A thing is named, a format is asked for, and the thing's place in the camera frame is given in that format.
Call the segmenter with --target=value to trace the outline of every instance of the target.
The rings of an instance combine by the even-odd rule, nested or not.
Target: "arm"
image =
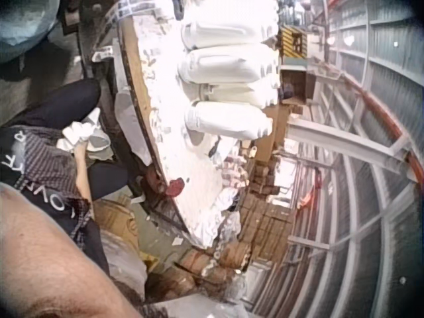
[[[140,317],[47,214],[4,184],[0,202],[0,301],[13,317]]]
[[[77,165],[77,188],[79,194],[84,199],[87,199],[90,203],[93,203],[91,199],[90,186],[88,183],[88,175],[87,175],[87,164],[85,163],[85,151],[87,149],[87,143],[81,142],[79,143],[74,150],[75,161]]]

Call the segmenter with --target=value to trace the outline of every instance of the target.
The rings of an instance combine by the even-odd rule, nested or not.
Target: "hand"
[[[74,149],[75,160],[83,160],[85,161],[85,153],[87,150],[87,141],[80,141],[77,143]]]

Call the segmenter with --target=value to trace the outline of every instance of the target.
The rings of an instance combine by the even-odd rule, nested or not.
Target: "yellow sign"
[[[295,26],[283,26],[282,55],[289,58],[307,58],[307,34]]]

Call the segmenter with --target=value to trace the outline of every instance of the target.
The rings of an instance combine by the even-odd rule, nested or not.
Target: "black pants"
[[[74,121],[81,121],[96,107],[100,86],[95,79],[83,79],[65,85],[41,103],[11,119],[6,126],[26,125],[64,129]],[[87,170],[93,200],[121,189],[127,184],[127,171],[115,164],[96,162]]]

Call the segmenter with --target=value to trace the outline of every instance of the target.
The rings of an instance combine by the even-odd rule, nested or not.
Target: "plastic bottle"
[[[271,6],[266,5],[269,1],[261,5],[257,1],[249,3],[253,7],[239,1],[217,1],[204,5],[194,20],[182,27],[185,46],[194,49],[258,43],[276,35],[278,15]]]
[[[216,46],[191,51],[178,72],[188,83],[252,83],[273,70],[263,44]]]
[[[243,140],[254,140],[272,132],[272,119],[260,109],[240,103],[200,101],[185,113],[188,129]]]
[[[182,40],[190,50],[259,43],[272,36],[270,28],[258,19],[203,19],[183,26]]]
[[[224,101],[235,103],[248,103],[263,109],[276,103],[278,94],[276,89],[271,89],[261,81],[251,84],[221,84],[202,85],[201,99],[207,101]]]

